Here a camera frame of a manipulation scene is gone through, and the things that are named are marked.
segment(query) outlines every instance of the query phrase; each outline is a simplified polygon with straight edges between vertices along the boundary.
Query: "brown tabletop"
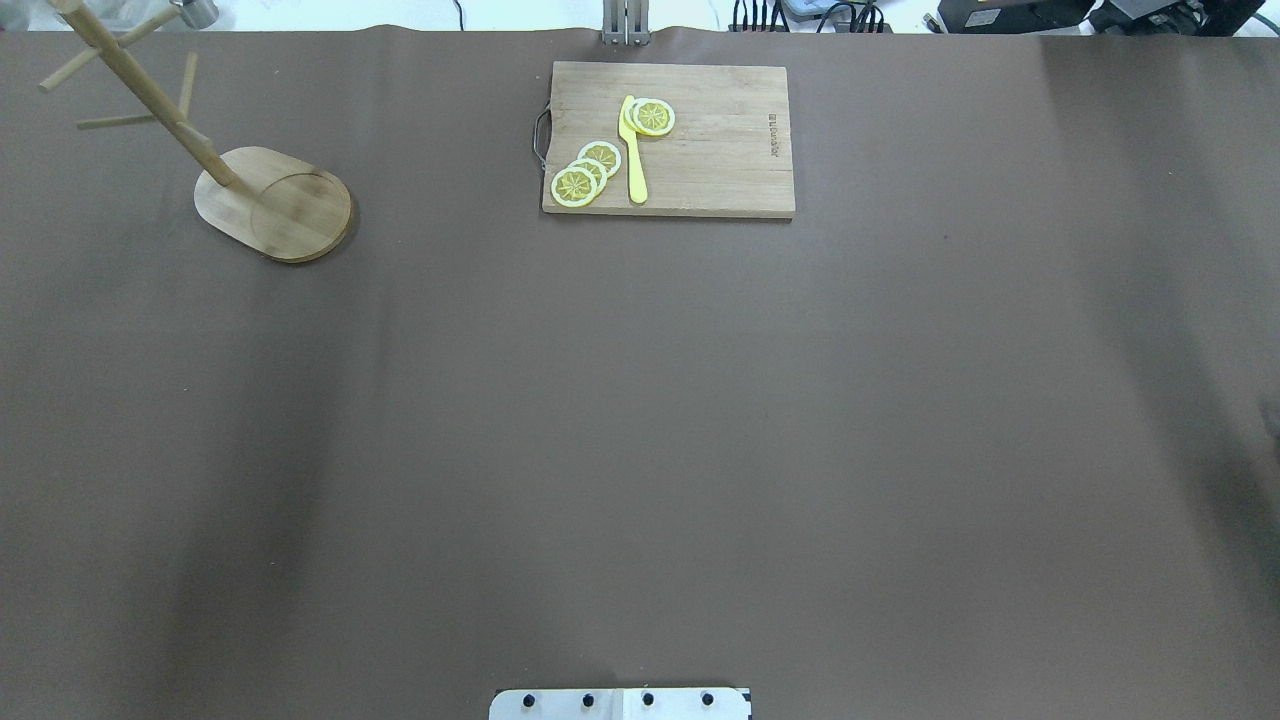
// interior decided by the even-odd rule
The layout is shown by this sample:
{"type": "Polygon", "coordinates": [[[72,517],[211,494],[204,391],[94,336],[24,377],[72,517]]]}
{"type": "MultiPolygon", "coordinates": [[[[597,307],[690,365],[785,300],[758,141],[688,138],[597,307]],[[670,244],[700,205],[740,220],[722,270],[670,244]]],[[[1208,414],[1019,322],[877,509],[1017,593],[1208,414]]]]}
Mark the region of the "brown tabletop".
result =
{"type": "Polygon", "coordinates": [[[311,264],[0,36],[0,716],[1271,719],[1280,42],[161,33],[311,264]],[[782,64],[791,223],[553,217],[552,61],[782,64]]]}

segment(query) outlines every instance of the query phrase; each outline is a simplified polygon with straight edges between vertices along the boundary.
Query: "knife handle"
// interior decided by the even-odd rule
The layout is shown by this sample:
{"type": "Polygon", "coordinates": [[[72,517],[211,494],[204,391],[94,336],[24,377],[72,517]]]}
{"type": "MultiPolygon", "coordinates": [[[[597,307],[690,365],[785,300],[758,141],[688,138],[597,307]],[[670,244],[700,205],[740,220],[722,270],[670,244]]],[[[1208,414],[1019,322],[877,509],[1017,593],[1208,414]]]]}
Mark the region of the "knife handle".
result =
{"type": "Polygon", "coordinates": [[[636,205],[644,205],[649,200],[649,183],[644,181],[644,168],[640,165],[639,141],[627,143],[627,190],[636,205]]]}

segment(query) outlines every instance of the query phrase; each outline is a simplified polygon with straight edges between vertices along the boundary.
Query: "wooden cutting board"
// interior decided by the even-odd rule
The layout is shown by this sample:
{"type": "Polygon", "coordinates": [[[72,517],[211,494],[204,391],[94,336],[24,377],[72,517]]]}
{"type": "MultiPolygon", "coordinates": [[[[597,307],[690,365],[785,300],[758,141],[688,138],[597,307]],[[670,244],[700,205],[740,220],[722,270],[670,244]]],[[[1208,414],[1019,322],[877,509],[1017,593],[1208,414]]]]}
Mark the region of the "wooden cutting board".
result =
{"type": "Polygon", "coordinates": [[[547,213],[795,217],[786,68],[557,61],[550,114],[547,213]],[[639,138],[649,183],[643,205],[627,193],[627,146],[618,137],[618,110],[627,95],[666,100],[676,111],[671,133],[639,138]],[[590,205],[564,208],[552,199],[552,177],[594,140],[617,145],[622,168],[590,205]]]}

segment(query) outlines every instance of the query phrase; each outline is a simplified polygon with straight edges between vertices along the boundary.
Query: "white bracket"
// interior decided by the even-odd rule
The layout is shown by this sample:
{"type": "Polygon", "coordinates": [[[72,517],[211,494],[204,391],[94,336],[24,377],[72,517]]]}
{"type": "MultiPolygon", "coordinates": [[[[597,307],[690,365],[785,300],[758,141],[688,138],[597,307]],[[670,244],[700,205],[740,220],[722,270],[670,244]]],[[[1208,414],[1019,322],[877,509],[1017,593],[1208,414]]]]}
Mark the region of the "white bracket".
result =
{"type": "Polygon", "coordinates": [[[604,0],[605,45],[649,45],[649,0],[604,0]]]}
{"type": "Polygon", "coordinates": [[[502,691],[489,720],[751,720],[746,688],[502,691]]]}

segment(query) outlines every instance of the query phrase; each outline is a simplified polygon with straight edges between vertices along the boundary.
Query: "lemon slice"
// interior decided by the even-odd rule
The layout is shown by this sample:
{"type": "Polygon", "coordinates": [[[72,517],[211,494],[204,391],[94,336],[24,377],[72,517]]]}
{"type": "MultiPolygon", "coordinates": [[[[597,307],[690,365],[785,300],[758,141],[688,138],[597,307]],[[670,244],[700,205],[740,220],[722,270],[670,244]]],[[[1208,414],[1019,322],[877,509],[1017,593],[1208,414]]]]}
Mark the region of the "lemon slice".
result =
{"type": "Polygon", "coordinates": [[[581,208],[595,200],[600,184],[591,170],[570,165],[552,178],[552,197],[566,208],[581,208]]]}
{"type": "Polygon", "coordinates": [[[660,137],[676,127],[676,110],[657,97],[637,97],[627,111],[627,120],[636,132],[660,137]]]}
{"type": "Polygon", "coordinates": [[[613,177],[618,173],[618,168],[622,167],[622,152],[618,150],[617,145],[612,142],[605,142],[603,140],[596,140],[595,142],[588,142],[577,151],[579,159],[590,158],[596,163],[604,165],[608,177],[613,177]]]}
{"type": "Polygon", "coordinates": [[[593,160],[591,158],[579,158],[568,164],[570,168],[586,168],[591,176],[595,178],[595,193],[599,195],[604,192],[604,186],[609,182],[609,169],[604,167],[604,163],[599,160],[593,160]]]}

